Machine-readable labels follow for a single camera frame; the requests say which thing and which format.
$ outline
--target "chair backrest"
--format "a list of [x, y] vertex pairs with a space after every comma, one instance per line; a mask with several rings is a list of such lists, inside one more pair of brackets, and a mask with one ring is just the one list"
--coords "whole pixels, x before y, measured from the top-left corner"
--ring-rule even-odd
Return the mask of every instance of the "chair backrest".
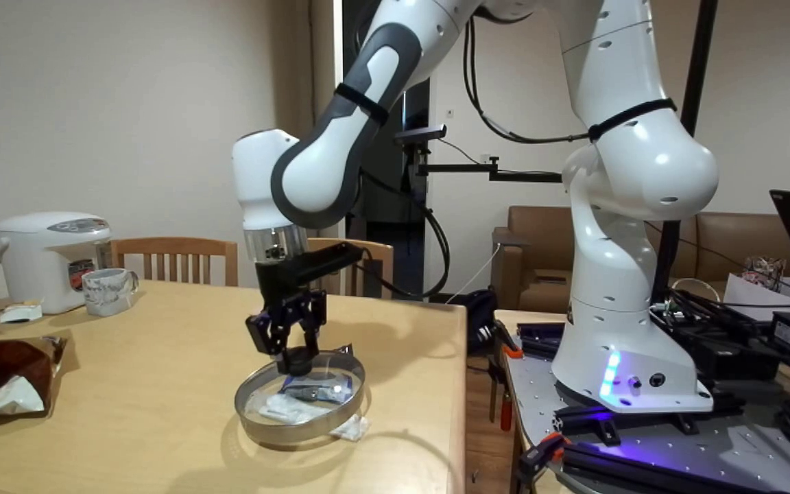
[[391, 280], [394, 280], [391, 244], [368, 243], [368, 240], [308, 236], [308, 254], [315, 254], [315, 250], [324, 250], [331, 244], [354, 244], [364, 254], [364, 258], [360, 263], [350, 263], [350, 268], [319, 280], [315, 287], [322, 291], [391, 300], [391, 291], [383, 287], [383, 283], [391, 287]]
[[221, 283], [237, 287], [237, 244], [197, 236], [146, 236], [146, 240], [113, 240], [110, 263], [135, 268], [146, 280], [171, 283], [213, 283], [213, 261], [221, 263]]

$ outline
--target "desk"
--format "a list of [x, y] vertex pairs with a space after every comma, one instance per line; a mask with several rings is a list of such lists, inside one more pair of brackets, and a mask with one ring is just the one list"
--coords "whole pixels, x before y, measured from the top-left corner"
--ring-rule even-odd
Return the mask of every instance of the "desk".
[[253, 289], [146, 283], [131, 311], [83, 309], [0, 337], [71, 333], [49, 418], [0, 421], [0, 493], [460, 493], [467, 317], [452, 306], [330, 298], [322, 347], [368, 370], [368, 435], [308, 450], [247, 439], [237, 387], [269, 357]]
[[[520, 314], [520, 311], [497, 311], [497, 318], [509, 333], [515, 333], [515, 325], [520, 325], [520, 322], [563, 322], [563, 317]], [[504, 361], [501, 369], [507, 375], [507, 384], [509, 384], [509, 394], [514, 394], [514, 401], [515, 401], [515, 413], [518, 413], [515, 447], [538, 446], [545, 435], [555, 431], [555, 427], [552, 427], [555, 413], [566, 406], [566, 401], [557, 394], [557, 381], [552, 376], [552, 366], [545, 361], [523, 357], [523, 361]], [[790, 395], [790, 369], [788, 366], [780, 369], [776, 384]], [[732, 431], [737, 427], [744, 427], [744, 421], [721, 421], [721, 431]], [[662, 438], [658, 431], [651, 431], [651, 435], [642, 438], [645, 446], [651, 446], [651, 439], [669, 442], [669, 438]], [[534, 483], [534, 493], [568, 493], [568, 488], [559, 487], [557, 477], [545, 473]]]

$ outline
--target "floor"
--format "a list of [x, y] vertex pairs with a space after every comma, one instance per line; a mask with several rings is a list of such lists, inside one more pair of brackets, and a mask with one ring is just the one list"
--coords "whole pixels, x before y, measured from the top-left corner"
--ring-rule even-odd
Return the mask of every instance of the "floor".
[[507, 494], [509, 488], [509, 431], [489, 418], [490, 380], [485, 357], [468, 357], [467, 370], [467, 494]]

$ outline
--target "wooden chair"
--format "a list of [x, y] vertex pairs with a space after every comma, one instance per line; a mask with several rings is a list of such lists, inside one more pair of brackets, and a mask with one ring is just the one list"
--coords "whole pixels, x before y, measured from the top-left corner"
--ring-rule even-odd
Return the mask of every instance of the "wooden chair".
[[331, 244], [343, 244], [343, 243], [360, 248], [364, 254], [364, 258], [360, 263], [350, 263], [350, 268], [319, 280], [319, 289], [327, 294], [391, 300], [391, 291], [383, 287], [383, 283], [391, 287], [391, 280], [394, 280], [391, 244], [368, 243], [368, 240], [308, 236], [308, 254], [315, 254], [315, 250], [324, 250]]
[[135, 268], [146, 280], [194, 283], [210, 287], [213, 261], [221, 263], [221, 283], [237, 287], [237, 244], [197, 236], [146, 236], [146, 240], [114, 240], [110, 243], [113, 268]]

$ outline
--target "white appliance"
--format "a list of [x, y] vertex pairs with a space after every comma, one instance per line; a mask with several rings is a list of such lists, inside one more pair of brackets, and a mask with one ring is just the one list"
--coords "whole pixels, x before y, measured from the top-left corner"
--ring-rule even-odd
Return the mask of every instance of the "white appliance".
[[44, 314], [79, 309], [83, 274], [103, 261], [110, 225], [83, 211], [39, 211], [0, 224], [0, 263], [10, 302]]

